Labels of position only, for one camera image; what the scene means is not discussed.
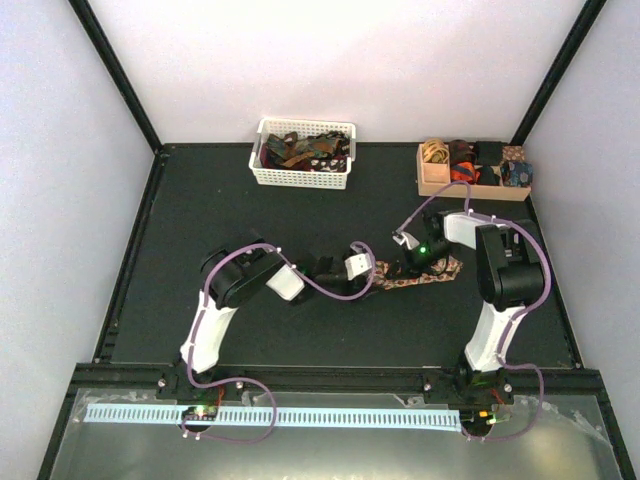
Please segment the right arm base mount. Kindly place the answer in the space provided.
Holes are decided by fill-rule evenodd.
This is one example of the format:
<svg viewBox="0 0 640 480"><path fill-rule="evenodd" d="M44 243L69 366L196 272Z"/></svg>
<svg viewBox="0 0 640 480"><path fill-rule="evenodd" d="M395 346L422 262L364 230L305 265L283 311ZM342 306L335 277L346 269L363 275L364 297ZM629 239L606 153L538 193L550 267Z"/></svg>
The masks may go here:
<svg viewBox="0 0 640 480"><path fill-rule="evenodd" d="M464 369L430 369L423 376L423 393L432 403L485 406L513 404L507 392L503 371L468 372Z"/></svg>

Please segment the paisley patterned necktie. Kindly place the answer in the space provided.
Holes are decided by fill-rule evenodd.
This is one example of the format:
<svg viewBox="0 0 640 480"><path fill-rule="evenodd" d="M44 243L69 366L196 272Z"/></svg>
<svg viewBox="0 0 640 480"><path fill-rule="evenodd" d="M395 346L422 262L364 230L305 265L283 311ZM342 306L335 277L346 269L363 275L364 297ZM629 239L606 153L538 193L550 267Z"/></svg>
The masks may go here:
<svg viewBox="0 0 640 480"><path fill-rule="evenodd" d="M426 272L411 273L399 260L392 263L377 261L372 288L388 291L418 285L450 282L456 279L463 269L463 262L449 255L438 260Z"/></svg>

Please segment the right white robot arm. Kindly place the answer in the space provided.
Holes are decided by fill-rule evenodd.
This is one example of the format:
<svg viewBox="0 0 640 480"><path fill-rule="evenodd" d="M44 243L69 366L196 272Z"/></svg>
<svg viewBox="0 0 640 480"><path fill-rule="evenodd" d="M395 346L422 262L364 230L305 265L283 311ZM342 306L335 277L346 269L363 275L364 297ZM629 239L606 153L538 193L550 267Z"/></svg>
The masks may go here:
<svg viewBox="0 0 640 480"><path fill-rule="evenodd" d="M483 300L463 358L466 371L454 379L457 396L476 403L491 390L486 373L506 365L506 353L523 318L543 304L552 286L548 259L529 220L510 221L467 211L438 212L423 219L415 236L403 223L393 233L411 269L442 259L452 245L475 252L476 278Z"/></svg>

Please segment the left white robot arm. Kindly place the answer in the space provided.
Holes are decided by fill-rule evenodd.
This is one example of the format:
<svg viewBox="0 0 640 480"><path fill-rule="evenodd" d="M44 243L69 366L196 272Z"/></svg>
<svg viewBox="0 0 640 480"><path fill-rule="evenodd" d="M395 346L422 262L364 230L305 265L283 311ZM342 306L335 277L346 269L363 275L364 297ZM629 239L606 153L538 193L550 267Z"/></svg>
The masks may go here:
<svg viewBox="0 0 640 480"><path fill-rule="evenodd" d="M219 362L231 320L263 289L291 304L305 301L312 291L337 301L356 301L373 287L376 259L367 244L354 241L337 268L330 258L294 262L280 247L254 237L243 246L227 243L214 249L205 257L200 273L198 306L180 347L187 367L179 386L193 399L213 391L215 376L210 369Z"/></svg>

